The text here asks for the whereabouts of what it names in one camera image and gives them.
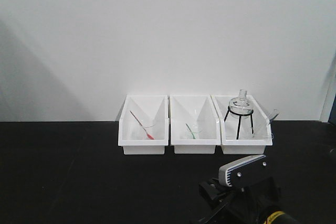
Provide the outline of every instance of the white plastic bin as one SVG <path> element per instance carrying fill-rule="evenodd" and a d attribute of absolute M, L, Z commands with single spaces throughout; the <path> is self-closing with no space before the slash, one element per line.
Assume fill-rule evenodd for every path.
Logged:
<path fill-rule="evenodd" d="M 176 154 L 214 154 L 219 118 L 210 95 L 171 95 L 171 145 Z"/>
<path fill-rule="evenodd" d="M 272 145 L 271 127 L 268 124 L 263 126 L 258 134 L 253 137 L 251 131 L 251 121 L 249 116 L 243 116 L 239 131 L 239 139 L 237 137 L 238 118 L 231 113 L 228 114 L 226 121 L 224 117 L 227 112 L 230 99 L 237 97 L 236 95 L 213 95 L 212 99 L 220 119 L 220 128 L 222 134 L 222 150 L 224 154 L 263 154 L 266 145 Z M 248 95 L 247 98 L 254 105 L 253 125 L 256 129 L 263 125 L 267 119 L 266 114 L 261 110 L 257 101 Z"/>
<path fill-rule="evenodd" d="M 164 154 L 168 139 L 168 96 L 128 95 L 119 120 L 118 145 L 123 146 L 124 154 Z"/>

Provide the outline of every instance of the white backdrop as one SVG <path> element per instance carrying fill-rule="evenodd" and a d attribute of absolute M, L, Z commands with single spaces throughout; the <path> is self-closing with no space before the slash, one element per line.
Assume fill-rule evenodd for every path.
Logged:
<path fill-rule="evenodd" d="M 318 120 L 336 0 L 0 0 L 0 120 L 114 121 L 126 94 L 238 94 Z"/>

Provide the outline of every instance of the glass flask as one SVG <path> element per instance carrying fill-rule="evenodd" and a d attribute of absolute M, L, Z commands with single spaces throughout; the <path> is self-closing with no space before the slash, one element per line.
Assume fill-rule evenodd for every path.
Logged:
<path fill-rule="evenodd" d="M 246 97 L 247 90 L 241 89 L 239 96 L 229 101 L 230 110 L 239 115 L 249 115 L 253 111 L 253 103 Z"/>

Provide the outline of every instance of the black tabletop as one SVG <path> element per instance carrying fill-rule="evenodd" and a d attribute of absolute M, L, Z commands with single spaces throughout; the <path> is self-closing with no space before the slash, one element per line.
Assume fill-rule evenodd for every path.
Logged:
<path fill-rule="evenodd" d="M 0 123 L 0 223 L 188 223 L 210 211 L 198 184 L 246 155 L 127 155 L 117 122 Z M 336 127 L 274 121 L 281 206 L 302 224 L 335 223 Z"/>

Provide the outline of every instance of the black tripod stand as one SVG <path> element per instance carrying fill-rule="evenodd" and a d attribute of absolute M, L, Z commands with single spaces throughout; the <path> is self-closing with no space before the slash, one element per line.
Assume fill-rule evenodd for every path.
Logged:
<path fill-rule="evenodd" d="M 225 118 L 224 118 L 224 122 L 226 121 L 226 118 L 227 116 L 229 115 L 229 112 L 232 113 L 233 115 L 237 115 L 239 116 L 239 121 L 238 121 L 238 129 L 237 129 L 237 139 L 239 138 L 239 131 L 240 131 L 240 123 L 242 122 L 242 116 L 250 116 L 250 119 L 251 119 L 251 128 L 252 128 L 252 134 L 254 133 L 254 130 L 253 130 L 253 118 L 252 118 L 252 114 L 253 114 L 253 110 L 248 113 L 248 114 L 238 114 L 236 112 L 233 112 L 231 109 L 230 109 L 230 106 L 227 107 L 227 112 L 226 112 L 226 115 L 225 115 Z"/>

